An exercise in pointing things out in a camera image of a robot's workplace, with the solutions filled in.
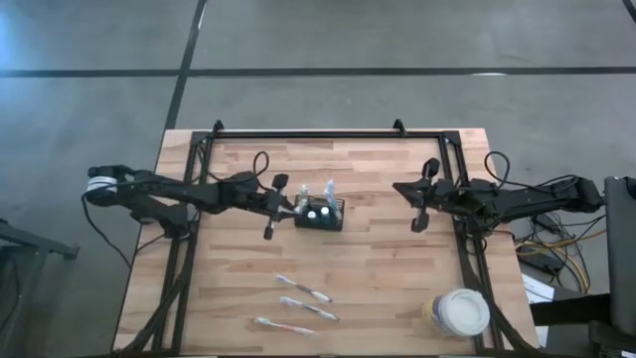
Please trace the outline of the dark grey equipment case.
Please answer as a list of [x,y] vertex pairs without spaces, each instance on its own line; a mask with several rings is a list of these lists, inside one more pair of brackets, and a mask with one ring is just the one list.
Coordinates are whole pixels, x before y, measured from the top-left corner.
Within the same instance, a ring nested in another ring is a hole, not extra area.
[[604,180],[612,325],[636,336],[636,178]]

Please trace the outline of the navy white toothbrush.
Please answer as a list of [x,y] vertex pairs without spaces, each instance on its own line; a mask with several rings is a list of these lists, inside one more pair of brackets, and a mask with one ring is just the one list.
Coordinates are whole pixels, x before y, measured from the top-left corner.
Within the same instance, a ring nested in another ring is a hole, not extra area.
[[333,301],[333,299],[331,297],[329,297],[328,295],[326,295],[326,294],[324,294],[324,293],[322,293],[322,292],[320,292],[318,290],[309,288],[306,285],[298,283],[298,282],[288,278],[287,276],[285,276],[283,274],[277,273],[275,275],[275,279],[277,281],[279,281],[279,282],[291,285],[291,286],[293,286],[293,287],[295,287],[295,288],[297,288],[299,290],[302,290],[303,292],[312,295],[314,298],[316,298],[316,299],[318,299],[320,301],[327,302],[327,303],[330,303],[330,302]]

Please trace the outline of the disinfecting wipes canister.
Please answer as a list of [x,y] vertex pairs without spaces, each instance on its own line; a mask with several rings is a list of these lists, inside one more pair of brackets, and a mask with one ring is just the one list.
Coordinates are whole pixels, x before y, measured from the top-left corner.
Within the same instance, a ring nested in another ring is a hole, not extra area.
[[491,312],[483,295],[461,288],[430,299],[421,309],[422,318],[445,336],[467,338],[480,335],[490,324]]

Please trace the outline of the clear plastic wrapper foreground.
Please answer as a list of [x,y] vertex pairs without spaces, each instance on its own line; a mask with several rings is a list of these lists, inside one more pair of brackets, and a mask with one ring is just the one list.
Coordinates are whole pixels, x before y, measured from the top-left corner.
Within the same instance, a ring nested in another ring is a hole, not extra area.
[[288,325],[288,324],[276,323],[276,322],[273,322],[270,319],[264,318],[264,317],[256,317],[253,320],[253,322],[255,324],[259,324],[259,325],[263,325],[263,326],[269,326],[269,327],[274,327],[274,328],[287,330],[287,331],[291,331],[291,332],[298,333],[298,334],[303,334],[303,335],[313,335],[313,334],[315,334],[315,331],[313,331],[311,329],[298,327],[298,326],[293,326],[293,325]]

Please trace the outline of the black stand base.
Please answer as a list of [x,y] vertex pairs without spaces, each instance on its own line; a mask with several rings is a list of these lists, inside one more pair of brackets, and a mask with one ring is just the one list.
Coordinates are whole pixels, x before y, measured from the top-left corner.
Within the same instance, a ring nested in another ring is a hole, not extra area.
[[51,254],[75,260],[78,246],[32,234],[0,219],[0,358],[16,350],[24,312]]

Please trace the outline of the black aluminium rig frame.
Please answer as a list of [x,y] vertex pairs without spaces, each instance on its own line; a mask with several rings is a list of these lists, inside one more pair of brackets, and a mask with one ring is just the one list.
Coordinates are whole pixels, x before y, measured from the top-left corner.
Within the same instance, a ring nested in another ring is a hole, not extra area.
[[[379,356],[471,354],[473,339],[445,336],[422,318],[433,297],[463,286],[457,240],[450,217],[433,214],[429,228],[410,229],[414,210],[395,191],[397,181],[415,180],[423,162],[440,159],[440,174],[460,171],[481,177],[488,149],[481,129],[412,129],[278,132],[226,130],[214,139],[211,171],[229,176],[250,168],[254,155],[269,154],[262,183],[289,176],[288,195],[306,185],[321,194],[332,179],[345,200],[340,232],[302,230],[278,223],[263,238],[264,217],[229,210],[204,215],[193,247],[160,239],[144,228],[113,346],[125,348],[146,324],[162,292],[193,261],[186,294],[170,308],[149,347],[160,355],[201,356]],[[318,290],[327,303],[275,275]],[[340,318],[333,321],[282,304],[288,296]],[[303,335],[255,324],[256,317],[315,331]]]

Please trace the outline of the purple white wrapped toothbrush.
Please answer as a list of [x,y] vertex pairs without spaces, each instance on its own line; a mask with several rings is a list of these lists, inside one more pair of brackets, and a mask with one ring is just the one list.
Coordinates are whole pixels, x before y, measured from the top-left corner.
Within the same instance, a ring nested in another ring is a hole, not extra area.
[[285,305],[294,306],[294,307],[298,307],[298,308],[302,308],[302,309],[308,310],[308,311],[310,311],[310,312],[312,312],[314,314],[317,314],[317,315],[319,315],[319,316],[321,316],[323,318],[326,318],[326,319],[330,319],[330,320],[333,320],[333,321],[339,321],[340,320],[340,318],[338,316],[336,316],[335,314],[333,314],[333,313],[327,312],[327,311],[325,311],[325,310],[323,310],[321,308],[318,308],[317,306],[304,303],[302,301],[293,299],[293,298],[288,297],[288,296],[281,296],[280,298],[278,298],[278,301],[280,303],[282,303],[282,304],[285,304]]

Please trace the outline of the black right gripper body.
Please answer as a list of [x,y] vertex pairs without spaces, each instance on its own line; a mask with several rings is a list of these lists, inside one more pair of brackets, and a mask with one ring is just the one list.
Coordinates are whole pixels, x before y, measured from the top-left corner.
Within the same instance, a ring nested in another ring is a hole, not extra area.
[[470,209],[461,201],[460,191],[448,179],[440,179],[427,189],[427,206],[454,216],[468,216]]

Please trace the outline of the white paper sheet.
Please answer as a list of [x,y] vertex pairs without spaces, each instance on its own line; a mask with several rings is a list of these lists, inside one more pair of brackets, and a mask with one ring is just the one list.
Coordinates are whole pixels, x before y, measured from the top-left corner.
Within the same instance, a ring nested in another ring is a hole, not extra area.
[[529,275],[522,275],[526,296],[529,303],[551,302],[555,298],[555,289]]

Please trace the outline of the black power brick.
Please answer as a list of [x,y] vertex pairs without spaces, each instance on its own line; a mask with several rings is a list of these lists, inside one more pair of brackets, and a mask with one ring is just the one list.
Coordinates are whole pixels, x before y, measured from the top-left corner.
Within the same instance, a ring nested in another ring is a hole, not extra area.
[[531,248],[518,248],[518,260],[525,265],[548,274],[560,273],[563,263],[551,255],[536,253]]

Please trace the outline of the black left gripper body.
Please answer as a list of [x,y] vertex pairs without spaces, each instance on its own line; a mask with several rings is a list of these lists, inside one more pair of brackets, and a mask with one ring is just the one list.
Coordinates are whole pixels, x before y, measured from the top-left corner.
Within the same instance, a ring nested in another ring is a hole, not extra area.
[[259,192],[259,182],[252,172],[240,172],[231,177],[232,199],[234,208],[252,212],[275,212],[274,192]]

